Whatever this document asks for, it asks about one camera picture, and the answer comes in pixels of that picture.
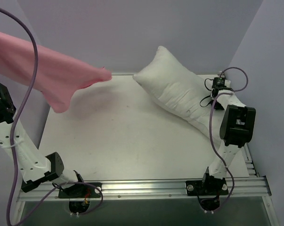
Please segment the pink floral pillowcase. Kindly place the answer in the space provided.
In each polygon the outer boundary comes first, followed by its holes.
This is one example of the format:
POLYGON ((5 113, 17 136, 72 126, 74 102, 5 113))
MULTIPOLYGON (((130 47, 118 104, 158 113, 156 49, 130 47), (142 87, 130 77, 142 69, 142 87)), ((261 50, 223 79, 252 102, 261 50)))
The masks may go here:
MULTIPOLYGON (((96 68, 41 45, 34 89, 40 91, 56 113, 68 110, 73 94, 112 79, 111 71, 96 68)), ((28 86, 34 69, 31 42, 0 32, 0 74, 28 86)))

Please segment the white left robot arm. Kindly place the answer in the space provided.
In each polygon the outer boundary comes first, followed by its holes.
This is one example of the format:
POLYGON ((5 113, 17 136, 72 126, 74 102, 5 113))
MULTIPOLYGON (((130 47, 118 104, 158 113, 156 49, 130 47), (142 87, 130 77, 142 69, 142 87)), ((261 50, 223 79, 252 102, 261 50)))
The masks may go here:
POLYGON ((67 170, 57 152, 44 156, 29 138, 20 121, 15 131, 11 128, 15 120, 16 108, 6 86, 0 83, 0 146, 13 158, 16 156, 16 170, 22 174, 21 189, 27 193, 44 182, 52 182, 59 189, 74 197, 82 197, 86 185, 79 173, 67 170))

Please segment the white pillow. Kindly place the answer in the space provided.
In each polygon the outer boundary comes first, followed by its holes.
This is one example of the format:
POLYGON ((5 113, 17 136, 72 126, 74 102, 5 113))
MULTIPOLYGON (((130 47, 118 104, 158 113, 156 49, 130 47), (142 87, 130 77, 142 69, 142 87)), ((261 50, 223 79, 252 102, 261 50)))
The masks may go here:
MULTIPOLYGON (((211 107, 201 107, 200 101, 209 95, 204 87, 204 78, 185 68, 165 47, 159 46, 152 62, 133 80, 164 110, 186 120, 209 137, 211 107)), ((219 129, 223 110, 213 113, 213 142, 219 146, 219 129)))

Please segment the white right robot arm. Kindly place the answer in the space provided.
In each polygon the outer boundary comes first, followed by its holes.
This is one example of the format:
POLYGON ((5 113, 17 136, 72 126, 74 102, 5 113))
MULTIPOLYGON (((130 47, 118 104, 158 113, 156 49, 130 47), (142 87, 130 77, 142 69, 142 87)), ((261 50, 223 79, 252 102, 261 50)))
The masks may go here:
POLYGON ((211 146, 216 154, 215 159, 207 168, 202 181, 201 191, 211 194, 224 185, 227 174, 233 176, 229 171, 235 155, 249 143, 253 136, 256 109, 243 104, 231 90, 220 90, 213 98, 209 117, 209 137, 211 146), (216 149, 212 136, 212 120, 215 104, 219 103, 224 108, 224 116, 219 129, 221 144, 216 149))

